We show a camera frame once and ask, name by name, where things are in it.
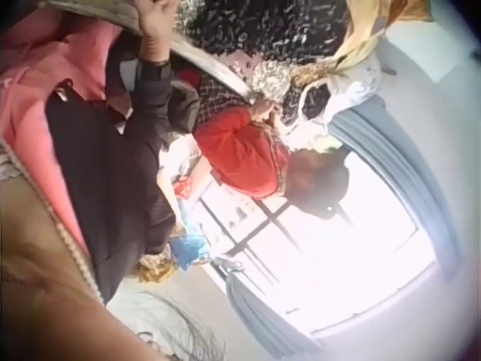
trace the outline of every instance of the red sweater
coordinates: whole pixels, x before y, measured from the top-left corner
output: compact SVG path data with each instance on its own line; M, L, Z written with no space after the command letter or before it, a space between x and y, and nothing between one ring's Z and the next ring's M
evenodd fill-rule
M252 124L247 107L229 108L199 126L194 138L222 182L257 199L280 191L289 150Z

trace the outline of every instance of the black jacket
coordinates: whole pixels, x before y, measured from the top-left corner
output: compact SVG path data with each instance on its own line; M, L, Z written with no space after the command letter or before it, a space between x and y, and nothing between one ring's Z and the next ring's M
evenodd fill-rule
M175 216L156 183L162 137L169 129L170 65L146 64L132 94L123 135L111 108L84 101L65 81L46 115L56 157L108 302L138 259L162 252Z

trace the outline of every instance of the blue plastic bag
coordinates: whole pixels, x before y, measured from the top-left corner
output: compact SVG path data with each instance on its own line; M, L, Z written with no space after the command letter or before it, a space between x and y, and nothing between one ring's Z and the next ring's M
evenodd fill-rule
M212 252L201 227L190 216L189 203L183 199L177 201L186 234L171 238L169 243L177 264L187 270L194 263L212 259Z

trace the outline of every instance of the bag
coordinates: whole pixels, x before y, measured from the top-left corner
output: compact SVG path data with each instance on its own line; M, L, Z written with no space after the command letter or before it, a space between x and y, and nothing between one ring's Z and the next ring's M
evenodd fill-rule
M180 199L179 208L186 234L171 238L169 244L179 267L187 270L191 265L209 262L213 257L204 233L195 219L190 216L189 203Z
M323 126L321 133L325 134L327 132L325 126L332 121L335 114L368 100L379 89L380 81L381 66L376 55L372 53L359 64L342 71L335 71L326 78L306 86L301 94L298 116L304 121L308 120L302 112L307 92L313 87L327 83L331 98L324 111L309 120L313 124Z

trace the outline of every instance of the hand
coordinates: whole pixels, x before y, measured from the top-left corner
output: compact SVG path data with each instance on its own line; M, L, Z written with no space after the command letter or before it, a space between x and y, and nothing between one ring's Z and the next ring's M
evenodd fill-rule
M283 109L275 105L272 111L269 113L269 118L266 120L266 123L274 128L277 128L280 124L282 116Z
M170 56L179 0L133 0L142 32L140 58L166 62Z
M269 117L269 113L276 107L276 103L267 100L267 99L259 99L250 107L249 112L250 116L255 121L263 121Z

